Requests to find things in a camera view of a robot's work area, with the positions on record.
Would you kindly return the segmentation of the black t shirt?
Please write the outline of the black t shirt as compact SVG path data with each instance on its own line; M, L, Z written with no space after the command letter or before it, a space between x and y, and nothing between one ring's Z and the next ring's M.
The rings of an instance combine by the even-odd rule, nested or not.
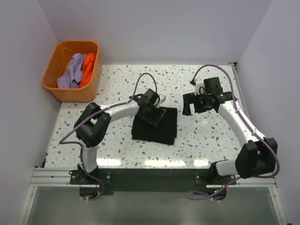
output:
M163 109L166 112L157 127L135 116L131 131L132 139L174 145L177 137L178 110L170 107L163 107Z

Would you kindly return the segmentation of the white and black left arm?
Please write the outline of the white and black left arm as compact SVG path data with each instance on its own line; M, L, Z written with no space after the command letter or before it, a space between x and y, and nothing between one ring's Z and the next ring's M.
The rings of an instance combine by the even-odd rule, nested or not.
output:
M70 184L99 184L100 180L109 183L108 173L102 176L97 165L98 145L103 141L109 125L125 117L137 116L157 127L166 112L161 107L165 100L166 96L148 89L144 94L133 95L125 102L104 106L90 103L74 126L81 150L77 169L69 172Z

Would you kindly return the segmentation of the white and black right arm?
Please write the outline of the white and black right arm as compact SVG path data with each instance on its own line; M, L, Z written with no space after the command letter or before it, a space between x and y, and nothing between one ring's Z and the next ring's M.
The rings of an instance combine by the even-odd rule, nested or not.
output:
M214 162L210 166L209 179L220 184L226 176L243 179L272 173L276 167L278 144L274 138L266 138L256 129L239 106L231 91L224 92L218 77L190 82L194 92L183 95L183 115L190 116L190 106L195 113L215 110L229 125L237 137L241 149L233 160Z

